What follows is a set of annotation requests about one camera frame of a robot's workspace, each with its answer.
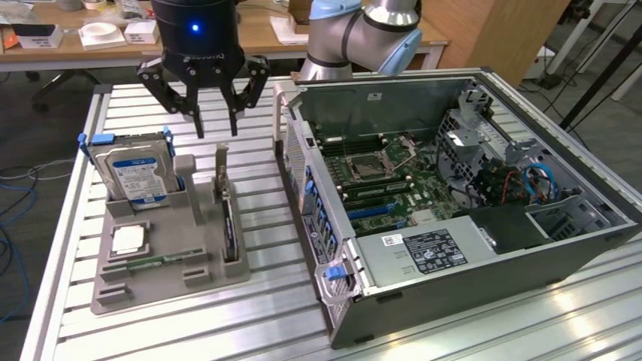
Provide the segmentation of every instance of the red cable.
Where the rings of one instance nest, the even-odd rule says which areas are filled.
[[[511,179],[511,175],[515,173],[515,171],[509,171],[508,175],[505,176],[505,180],[503,181],[503,192],[501,192],[501,204],[505,201],[505,190],[508,187],[508,180]]]

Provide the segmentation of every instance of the white label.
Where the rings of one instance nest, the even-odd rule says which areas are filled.
[[[153,173],[158,163],[153,158],[120,160],[113,162],[116,177],[120,186],[130,201],[136,203],[153,203],[164,199],[168,190],[162,178]]]
[[[381,237],[381,240],[383,240],[383,244],[385,247],[388,246],[393,246],[395,244],[401,244],[403,243],[403,237],[401,235],[396,234],[396,235],[384,235]]]

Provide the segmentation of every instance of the motherboard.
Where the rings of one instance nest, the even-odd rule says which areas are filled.
[[[319,144],[357,236],[449,219],[448,186],[411,135],[373,135]]]

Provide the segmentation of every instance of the robotic arm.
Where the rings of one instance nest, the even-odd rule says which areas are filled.
[[[181,113],[204,136],[197,105],[198,89],[220,89],[229,111],[229,126],[236,135],[236,119],[253,108],[269,76],[266,59],[245,56],[236,32],[233,0],[150,0],[162,41],[162,56],[140,65],[137,75],[168,113]],[[232,81],[245,67],[249,82],[236,93]],[[182,81],[181,96],[162,78],[165,68]]]
[[[421,40],[421,0],[313,0],[300,80],[352,77],[351,63],[384,75],[409,64]]]

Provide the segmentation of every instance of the open computer tower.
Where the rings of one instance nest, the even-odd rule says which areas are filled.
[[[274,86],[276,155],[332,348],[563,280],[635,192],[491,71]]]

